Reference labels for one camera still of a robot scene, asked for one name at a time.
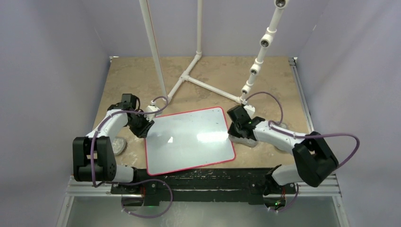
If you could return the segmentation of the pink framed whiteboard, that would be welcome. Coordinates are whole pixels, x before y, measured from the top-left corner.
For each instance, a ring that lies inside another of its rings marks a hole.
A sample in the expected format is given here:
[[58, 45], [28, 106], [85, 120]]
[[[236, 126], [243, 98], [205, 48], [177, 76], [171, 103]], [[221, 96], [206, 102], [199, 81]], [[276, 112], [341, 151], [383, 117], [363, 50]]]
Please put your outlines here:
[[145, 139], [147, 173], [163, 175], [235, 160], [220, 106], [154, 119]]

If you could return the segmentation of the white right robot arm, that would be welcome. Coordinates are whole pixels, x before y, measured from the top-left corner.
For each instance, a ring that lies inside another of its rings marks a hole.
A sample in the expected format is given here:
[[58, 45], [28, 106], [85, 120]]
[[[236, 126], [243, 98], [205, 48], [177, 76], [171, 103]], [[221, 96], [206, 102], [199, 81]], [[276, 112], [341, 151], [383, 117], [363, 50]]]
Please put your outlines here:
[[232, 123], [228, 134], [232, 142], [249, 147], [263, 142], [291, 154], [292, 165], [278, 165], [266, 174], [265, 185], [270, 192], [278, 192], [288, 183], [304, 182], [318, 187], [339, 167], [339, 162], [323, 136], [315, 131], [296, 133], [281, 128], [261, 117], [252, 118], [245, 107], [237, 105], [227, 111]]

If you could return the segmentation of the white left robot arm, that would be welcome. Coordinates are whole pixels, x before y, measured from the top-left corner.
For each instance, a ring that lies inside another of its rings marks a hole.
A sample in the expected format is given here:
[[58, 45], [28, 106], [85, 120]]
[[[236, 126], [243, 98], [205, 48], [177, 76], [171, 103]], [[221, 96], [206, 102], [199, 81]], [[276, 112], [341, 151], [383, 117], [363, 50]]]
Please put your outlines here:
[[72, 143], [73, 176], [78, 182], [122, 183], [128, 193], [140, 190], [141, 180], [135, 177], [136, 169], [116, 163], [112, 143], [122, 128], [128, 127], [137, 137], [144, 139], [154, 121], [140, 111], [140, 99], [123, 94], [121, 101], [109, 106], [105, 118], [84, 137]]

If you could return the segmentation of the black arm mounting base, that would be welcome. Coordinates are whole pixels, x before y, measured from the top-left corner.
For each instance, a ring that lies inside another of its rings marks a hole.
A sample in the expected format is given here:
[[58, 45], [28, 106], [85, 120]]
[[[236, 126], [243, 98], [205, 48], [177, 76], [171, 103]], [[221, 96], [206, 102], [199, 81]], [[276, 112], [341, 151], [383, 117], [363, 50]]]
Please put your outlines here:
[[121, 195], [128, 206], [158, 206], [161, 202], [246, 202], [250, 205], [284, 206], [286, 195], [296, 192], [294, 183], [268, 186], [272, 168], [200, 168], [158, 176], [138, 169], [134, 182], [114, 183], [111, 194]]

